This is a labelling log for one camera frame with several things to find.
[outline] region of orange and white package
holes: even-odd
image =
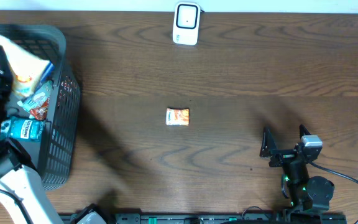
[[[189,109],[176,110],[168,108],[165,123],[167,125],[189,125],[189,118]]]

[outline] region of plastic basket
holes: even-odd
[[[77,81],[65,61],[66,39],[56,27],[46,25],[0,24],[0,34],[30,53],[52,61],[55,66],[49,76],[53,80],[53,90],[42,140],[22,141],[21,144],[30,154],[44,189],[57,189],[68,180],[70,173],[81,98]],[[17,101],[12,95],[7,106],[15,106],[20,110],[19,116],[28,117]]]

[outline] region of white wall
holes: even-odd
[[[172,12],[179,1],[0,0],[0,9]],[[194,0],[191,2],[197,2],[206,12],[358,13],[358,0]]]

